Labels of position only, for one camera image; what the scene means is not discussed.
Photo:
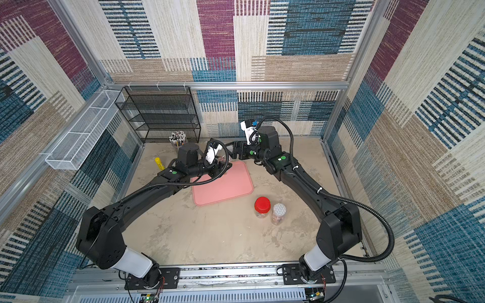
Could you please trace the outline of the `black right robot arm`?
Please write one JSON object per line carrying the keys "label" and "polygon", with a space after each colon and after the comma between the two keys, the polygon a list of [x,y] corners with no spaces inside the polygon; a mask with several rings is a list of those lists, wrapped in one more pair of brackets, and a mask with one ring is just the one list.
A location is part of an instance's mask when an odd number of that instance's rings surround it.
{"label": "black right robot arm", "polygon": [[291,188],[312,210],[320,227],[315,246],[300,257],[299,271],[306,283],[318,280],[321,272],[362,240],[357,206],[332,197],[304,170],[293,153],[285,152],[273,126],[257,127],[255,121],[241,123],[244,141],[232,142],[234,159],[253,159],[278,181]]}

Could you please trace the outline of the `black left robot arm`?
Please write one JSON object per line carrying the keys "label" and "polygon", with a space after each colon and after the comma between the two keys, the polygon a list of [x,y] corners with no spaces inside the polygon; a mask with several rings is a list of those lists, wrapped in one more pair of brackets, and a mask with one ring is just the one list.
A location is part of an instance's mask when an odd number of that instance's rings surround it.
{"label": "black left robot arm", "polygon": [[147,185],[103,208],[85,211],[76,248],[99,269],[116,269],[144,289],[162,283],[159,264],[125,244],[123,232],[138,217],[184,188],[201,186],[221,178],[231,168],[231,152],[218,140],[210,140],[204,150],[187,143],[178,156]]}

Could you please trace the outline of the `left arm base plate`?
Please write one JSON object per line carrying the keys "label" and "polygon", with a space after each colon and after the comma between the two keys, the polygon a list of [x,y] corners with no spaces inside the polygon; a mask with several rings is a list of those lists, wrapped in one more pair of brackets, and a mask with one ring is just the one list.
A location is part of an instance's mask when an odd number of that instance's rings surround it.
{"label": "left arm base plate", "polygon": [[179,283],[180,268],[155,268],[143,278],[129,274],[125,290],[165,290],[176,289]]}

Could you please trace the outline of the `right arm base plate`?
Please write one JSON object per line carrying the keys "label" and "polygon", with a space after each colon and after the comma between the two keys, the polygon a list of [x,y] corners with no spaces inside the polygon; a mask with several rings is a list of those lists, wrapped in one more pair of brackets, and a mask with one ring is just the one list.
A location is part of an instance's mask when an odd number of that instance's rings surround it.
{"label": "right arm base plate", "polygon": [[286,263],[280,265],[276,271],[278,276],[283,277],[285,285],[336,283],[333,268],[329,266],[313,271],[300,263]]}

